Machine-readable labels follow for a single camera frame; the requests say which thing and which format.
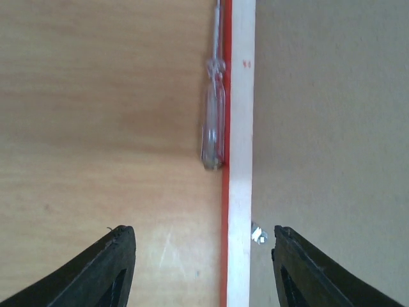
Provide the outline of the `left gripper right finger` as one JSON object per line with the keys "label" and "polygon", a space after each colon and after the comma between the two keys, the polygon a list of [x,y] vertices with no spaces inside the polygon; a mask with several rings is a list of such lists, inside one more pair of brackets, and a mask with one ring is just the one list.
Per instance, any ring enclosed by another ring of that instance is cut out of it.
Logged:
{"label": "left gripper right finger", "polygon": [[275,226],[272,249],[281,306],[401,306],[287,226]]}

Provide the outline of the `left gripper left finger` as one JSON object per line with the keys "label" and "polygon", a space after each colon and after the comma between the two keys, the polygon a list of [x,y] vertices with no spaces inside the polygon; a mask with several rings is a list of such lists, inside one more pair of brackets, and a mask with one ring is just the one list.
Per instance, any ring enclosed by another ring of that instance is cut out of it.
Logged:
{"label": "left gripper left finger", "polygon": [[126,306],[136,240],[120,225],[59,269],[1,302],[1,306]]}

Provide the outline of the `clear handled screwdriver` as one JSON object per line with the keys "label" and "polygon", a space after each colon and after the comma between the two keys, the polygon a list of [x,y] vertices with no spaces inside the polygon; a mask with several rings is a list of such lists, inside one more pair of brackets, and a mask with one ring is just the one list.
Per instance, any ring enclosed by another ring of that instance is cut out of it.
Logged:
{"label": "clear handled screwdriver", "polygon": [[209,84],[202,125],[201,161],[208,170],[218,170],[224,164],[226,63],[222,57],[222,21],[223,6],[221,1],[217,1],[214,9],[212,57],[207,61]]}

